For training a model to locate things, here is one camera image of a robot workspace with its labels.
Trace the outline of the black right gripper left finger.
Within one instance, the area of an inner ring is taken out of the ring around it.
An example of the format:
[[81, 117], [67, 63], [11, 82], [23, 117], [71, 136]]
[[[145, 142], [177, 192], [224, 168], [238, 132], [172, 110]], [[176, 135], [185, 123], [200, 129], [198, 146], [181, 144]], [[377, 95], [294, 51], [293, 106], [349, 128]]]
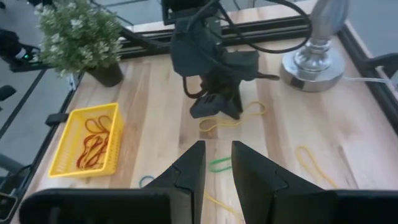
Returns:
[[197, 141], [140, 189], [46, 189], [27, 197], [20, 224], [200, 224], [206, 146]]

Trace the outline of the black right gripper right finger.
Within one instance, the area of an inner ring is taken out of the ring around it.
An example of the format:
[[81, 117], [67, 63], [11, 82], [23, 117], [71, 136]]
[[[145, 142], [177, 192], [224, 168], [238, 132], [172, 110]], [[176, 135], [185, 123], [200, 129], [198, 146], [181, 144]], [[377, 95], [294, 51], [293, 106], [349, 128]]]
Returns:
[[246, 224], [398, 224], [398, 190], [325, 190], [241, 141], [231, 162]]

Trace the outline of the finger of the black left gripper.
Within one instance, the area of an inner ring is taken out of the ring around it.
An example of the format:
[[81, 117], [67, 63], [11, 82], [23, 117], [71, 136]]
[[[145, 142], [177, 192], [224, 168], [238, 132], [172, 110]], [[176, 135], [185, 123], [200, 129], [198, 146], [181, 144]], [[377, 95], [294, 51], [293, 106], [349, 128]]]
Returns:
[[221, 97], [218, 110], [234, 120], [239, 120], [243, 112], [239, 89], [240, 83], [240, 81], [236, 80], [222, 80], [218, 84], [218, 94]]

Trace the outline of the yellow rubber band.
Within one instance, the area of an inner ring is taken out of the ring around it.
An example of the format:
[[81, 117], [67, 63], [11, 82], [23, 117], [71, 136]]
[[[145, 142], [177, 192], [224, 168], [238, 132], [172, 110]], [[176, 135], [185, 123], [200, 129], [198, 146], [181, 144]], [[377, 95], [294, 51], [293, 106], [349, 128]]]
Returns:
[[[254, 105], [258, 105], [259, 110], [253, 113], [249, 113], [249, 109]], [[250, 102], [244, 109], [241, 117], [238, 119], [227, 119], [227, 118], [220, 118], [217, 116], [209, 116], [205, 118], [201, 118], [198, 129], [201, 132], [210, 132], [213, 129], [222, 126], [222, 127], [235, 127], [240, 125], [243, 121], [249, 119], [253, 116], [263, 116], [267, 113], [267, 107], [264, 103], [260, 101], [252, 101]]]
[[[304, 154], [310, 159], [311, 164], [307, 163]], [[298, 146], [295, 150], [295, 156], [300, 163], [300, 165], [309, 173], [311, 174], [317, 182], [326, 181], [328, 182], [334, 189], [338, 188], [336, 182], [327, 176], [318, 165], [315, 156], [313, 155], [312, 151], [307, 146]]]

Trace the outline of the blue rubber band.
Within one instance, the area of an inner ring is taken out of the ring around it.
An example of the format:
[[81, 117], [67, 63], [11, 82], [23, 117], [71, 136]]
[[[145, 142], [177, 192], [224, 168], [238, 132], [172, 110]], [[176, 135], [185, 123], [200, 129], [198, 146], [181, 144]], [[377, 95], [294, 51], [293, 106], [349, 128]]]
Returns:
[[145, 175], [143, 176], [140, 181], [139, 181], [139, 188], [143, 188], [145, 187], [147, 184], [149, 184], [150, 182], [152, 182], [155, 178], [151, 175]]

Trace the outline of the orange-yellow rubber band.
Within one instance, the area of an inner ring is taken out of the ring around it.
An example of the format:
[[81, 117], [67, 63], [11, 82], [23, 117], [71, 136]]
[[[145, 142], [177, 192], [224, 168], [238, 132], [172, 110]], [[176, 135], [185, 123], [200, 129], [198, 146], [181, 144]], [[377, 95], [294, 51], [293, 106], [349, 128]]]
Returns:
[[228, 211], [229, 213], [233, 214], [234, 217], [236, 218], [236, 223], [237, 224], [242, 224], [242, 215], [240, 213], [238, 213], [234, 208], [224, 204], [223, 202], [220, 202], [219, 200], [213, 198], [211, 195], [209, 195], [208, 193], [204, 193], [204, 197], [206, 199], [208, 199], [209, 201], [213, 202], [214, 204], [220, 206], [221, 208], [225, 209], [226, 211]]

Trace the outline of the green rubber band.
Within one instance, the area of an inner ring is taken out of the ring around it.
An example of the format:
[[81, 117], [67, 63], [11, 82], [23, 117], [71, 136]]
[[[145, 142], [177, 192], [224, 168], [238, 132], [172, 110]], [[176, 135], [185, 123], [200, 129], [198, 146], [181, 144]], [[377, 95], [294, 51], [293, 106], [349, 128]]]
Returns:
[[[227, 162], [228, 164], [224, 167], [220, 167], [220, 164], [223, 162]], [[230, 169], [232, 169], [232, 165], [230, 164], [230, 162], [231, 162], [230, 157], [224, 157], [224, 158], [212, 160], [208, 163], [209, 171], [212, 173], [219, 173], [219, 172], [223, 172], [226, 170], [230, 170]]]

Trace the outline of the white shade chrome table lamp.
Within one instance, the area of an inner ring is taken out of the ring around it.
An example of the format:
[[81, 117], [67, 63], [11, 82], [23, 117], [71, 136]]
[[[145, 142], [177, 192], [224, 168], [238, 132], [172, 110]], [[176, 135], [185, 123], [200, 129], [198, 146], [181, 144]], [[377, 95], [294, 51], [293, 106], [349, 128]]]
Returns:
[[329, 90], [342, 78], [345, 60], [331, 46], [331, 38], [339, 32], [348, 17], [348, 0], [318, 0], [310, 20], [311, 38], [300, 49], [282, 57], [281, 79], [297, 90], [320, 92]]

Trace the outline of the dark red rubber band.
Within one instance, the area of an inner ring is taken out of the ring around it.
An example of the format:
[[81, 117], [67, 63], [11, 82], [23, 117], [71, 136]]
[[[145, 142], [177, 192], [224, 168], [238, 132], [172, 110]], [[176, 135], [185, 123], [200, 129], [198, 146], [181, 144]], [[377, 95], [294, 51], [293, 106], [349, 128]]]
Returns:
[[85, 121], [85, 129], [90, 134], [110, 134], [112, 119], [109, 116], [101, 115], [95, 118], [88, 118]]

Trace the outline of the yellow slotted plastic basket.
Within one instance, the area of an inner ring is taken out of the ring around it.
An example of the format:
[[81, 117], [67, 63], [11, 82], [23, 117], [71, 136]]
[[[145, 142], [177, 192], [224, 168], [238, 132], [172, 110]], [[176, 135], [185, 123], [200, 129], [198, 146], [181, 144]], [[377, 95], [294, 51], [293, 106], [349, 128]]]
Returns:
[[[88, 118], [95, 118], [101, 115], [109, 116], [112, 119], [110, 134], [100, 134], [104, 138], [108, 137], [108, 146], [103, 156], [103, 165], [94, 169], [79, 169], [76, 167], [76, 161], [83, 152], [83, 141], [86, 137], [93, 135], [85, 129], [85, 121]], [[85, 178], [114, 174], [118, 166], [123, 129], [124, 121], [118, 103], [73, 110], [69, 114], [60, 138], [49, 169], [49, 177]]]

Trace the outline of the artificial white-flowered potted plant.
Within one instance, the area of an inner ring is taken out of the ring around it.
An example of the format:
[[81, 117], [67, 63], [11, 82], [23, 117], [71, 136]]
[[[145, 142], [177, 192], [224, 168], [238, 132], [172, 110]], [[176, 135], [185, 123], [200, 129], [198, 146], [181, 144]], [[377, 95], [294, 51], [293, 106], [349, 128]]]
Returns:
[[122, 25], [115, 14], [93, 7], [89, 0], [56, 0], [35, 7], [43, 33], [38, 61], [61, 76], [89, 73], [105, 87], [124, 75], [119, 67]]

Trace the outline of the black device with green light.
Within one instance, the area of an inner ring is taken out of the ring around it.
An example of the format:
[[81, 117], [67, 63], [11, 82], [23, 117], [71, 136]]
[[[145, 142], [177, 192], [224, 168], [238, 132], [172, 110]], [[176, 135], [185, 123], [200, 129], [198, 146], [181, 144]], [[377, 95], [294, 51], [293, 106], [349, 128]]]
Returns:
[[22, 44], [15, 32], [0, 29], [0, 58], [9, 64], [12, 72], [29, 72], [41, 70], [42, 64], [36, 56], [38, 47]]

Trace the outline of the black aluminium table frame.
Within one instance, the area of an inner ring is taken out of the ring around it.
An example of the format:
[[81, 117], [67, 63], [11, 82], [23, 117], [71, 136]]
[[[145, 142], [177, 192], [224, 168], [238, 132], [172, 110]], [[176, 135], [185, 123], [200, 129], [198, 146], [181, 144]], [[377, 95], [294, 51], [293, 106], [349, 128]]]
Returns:
[[[243, 34], [254, 43], [300, 38], [305, 35], [307, 30], [303, 19], [299, 18], [299, 16], [286, 16], [264, 21], [242, 22], [238, 24], [238, 27], [242, 30]], [[123, 42], [125, 49], [123, 56], [127, 59], [136, 59], [139, 57], [167, 54], [168, 51], [166, 49], [150, 49], [149, 41], [159, 40], [168, 42], [171, 40], [173, 30], [173, 27], [163, 26], [159, 22], [127, 27], [123, 32], [127, 35], [127, 39]], [[361, 39], [357, 37], [354, 32], [355, 30], [350, 24], [345, 24], [342, 30], [337, 33], [337, 36], [342, 44], [343, 50], [348, 54], [349, 62], [352, 63], [361, 77], [381, 78], [383, 76], [390, 77], [393, 73], [398, 74], [398, 53], [371, 58], [365, 45], [360, 43]], [[40, 83], [42, 77], [45, 75], [44, 65], [37, 66], [36, 64], [32, 64], [30, 66], [32, 70], [36, 68], [40, 71], [37, 78], [29, 87], [29, 90], [12, 112], [5, 125], [0, 129], [0, 138], [2, 138], [6, 129], [14, 121], [20, 109], [30, 97], [30, 94], [35, 91], [37, 84]], [[382, 85], [367, 84], [366, 89], [370, 97], [377, 103], [388, 121], [389, 126], [394, 130], [396, 136], [398, 136], [398, 95], [390, 88]], [[7, 176], [6, 183], [17, 192], [16, 200], [18, 202], [21, 201], [22, 196], [25, 194], [58, 127], [60, 127], [59, 122], [50, 125], [50, 129], [39, 147], [37, 155], [29, 167], [22, 172], [21, 176], [16, 178], [13, 178], [11, 175]]]

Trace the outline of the black frame bracket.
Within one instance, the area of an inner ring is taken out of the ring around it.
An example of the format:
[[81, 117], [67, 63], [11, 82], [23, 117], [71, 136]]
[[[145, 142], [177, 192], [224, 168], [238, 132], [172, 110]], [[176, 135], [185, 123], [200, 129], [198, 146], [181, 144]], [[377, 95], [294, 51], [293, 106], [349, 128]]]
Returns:
[[54, 113], [48, 115], [47, 119], [45, 120], [45, 124], [49, 127], [59, 125], [60, 123], [64, 123], [68, 120], [69, 114], [68, 113]]

